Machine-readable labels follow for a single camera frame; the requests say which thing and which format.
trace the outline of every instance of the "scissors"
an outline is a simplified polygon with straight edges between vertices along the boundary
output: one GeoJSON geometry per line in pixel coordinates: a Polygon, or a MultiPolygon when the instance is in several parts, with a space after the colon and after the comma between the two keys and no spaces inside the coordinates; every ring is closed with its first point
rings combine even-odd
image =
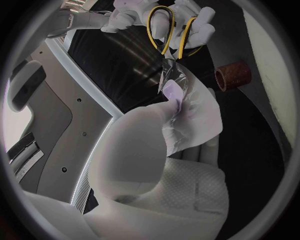
{"type": "Polygon", "coordinates": [[[184,52],[184,49],[186,47],[186,44],[187,44],[189,36],[190,36],[192,23],[195,19],[197,19],[197,18],[192,17],[186,23],[186,25],[184,27],[184,30],[183,30],[183,33],[182,33],[182,36],[181,36],[181,39],[180,39],[179,48],[174,54],[171,54],[169,44],[170,44],[170,41],[171,41],[171,38],[172,38],[174,27],[176,25],[174,12],[172,11],[172,9],[170,9],[167,6],[160,5],[160,6],[154,7],[150,11],[150,14],[149,14],[148,20],[147,20],[147,33],[148,33],[148,36],[150,38],[151,43],[162,55],[164,55],[166,58],[169,58],[169,59],[173,58],[173,60],[175,60],[175,61],[177,59],[187,58],[187,57],[190,57],[190,56],[196,54],[203,47],[203,45],[193,49],[190,52],[184,52]],[[168,33],[167,33],[166,37],[164,38],[163,44],[161,44],[161,45],[159,45],[157,43],[157,41],[152,37],[152,30],[151,30],[152,17],[154,15],[154,13],[156,13],[158,10],[165,10],[169,15],[168,33]]]}

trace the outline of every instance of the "yellow scissors handle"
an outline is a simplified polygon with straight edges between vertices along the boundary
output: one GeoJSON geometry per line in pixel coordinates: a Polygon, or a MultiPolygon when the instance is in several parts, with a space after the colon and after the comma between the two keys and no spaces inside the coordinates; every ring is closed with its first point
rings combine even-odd
{"type": "Polygon", "coordinates": [[[174,29],[174,25],[175,25],[175,17],[174,17],[174,13],[173,11],[167,7],[167,6],[156,6],[154,7],[149,16],[148,16],[148,21],[147,21],[147,33],[148,36],[150,38],[151,43],[153,44],[153,46],[162,54],[164,55],[169,47],[170,41],[171,41],[171,37],[173,34],[173,29],[174,29]],[[152,37],[152,30],[151,30],[151,20],[152,17],[154,15],[154,13],[158,10],[165,10],[168,15],[169,15],[169,29],[168,29],[168,33],[167,36],[164,38],[164,42],[162,45],[159,45],[156,40],[152,37]]]}
{"type": "Polygon", "coordinates": [[[190,31],[191,31],[191,27],[192,27],[192,23],[193,21],[195,21],[195,19],[197,19],[196,17],[192,17],[186,24],[185,29],[182,33],[181,36],[181,40],[180,40],[180,44],[179,44],[179,49],[178,49],[178,59],[182,59],[182,58],[187,58],[190,57],[192,55],[194,55],[195,53],[197,53],[202,47],[197,47],[194,50],[190,51],[189,53],[184,54],[184,49],[187,45],[189,36],[190,36],[190,31]]]}

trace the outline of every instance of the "brown cylinder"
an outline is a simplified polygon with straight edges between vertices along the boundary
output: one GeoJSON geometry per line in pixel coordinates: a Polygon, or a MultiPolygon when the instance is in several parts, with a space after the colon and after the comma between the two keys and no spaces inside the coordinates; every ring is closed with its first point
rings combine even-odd
{"type": "Polygon", "coordinates": [[[214,71],[219,88],[225,92],[251,82],[251,71],[244,61],[220,66],[214,71]]]}

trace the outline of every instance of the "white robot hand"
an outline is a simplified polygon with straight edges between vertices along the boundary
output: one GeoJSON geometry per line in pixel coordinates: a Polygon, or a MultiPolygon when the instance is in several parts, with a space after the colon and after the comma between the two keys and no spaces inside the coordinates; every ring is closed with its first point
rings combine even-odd
{"type": "MultiPolygon", "coordinates": [[[[127,29],[132,25],[147,25],[150,11],[158,6],[158,0],[115,0],[113,13],[109,16],[108,25],[101,28],[103,32],[116,33],[119,30],[127,29]]],[[[173,10],[176,26],[169,46],[178,49],[183,26],[193,18],[197,19],[192,23],[186,49],[196,48],[205,45],[215,28],[209,24],[215,15],[215,11],[210,7],[201,8],[193,0],[175,0],[175,4],[169,6],[173,10]]],[[[164,10],[156,12],[152,18],[151,30],[155,39],[162,40],[169,30],[169,16],[164,10]]]]}

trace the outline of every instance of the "transparent plastic film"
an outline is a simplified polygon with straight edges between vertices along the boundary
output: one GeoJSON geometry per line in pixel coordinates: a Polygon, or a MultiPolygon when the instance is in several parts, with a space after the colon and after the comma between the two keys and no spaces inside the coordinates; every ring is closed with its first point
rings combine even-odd
{"type": "Polygon", "coordinates": [[[186,67],[163,60],[159,91],[170,100],[176,99],[179,109],[162,129],[167,156],[201,145],[223,130],[219,104],[205,85],[186,67]]]}

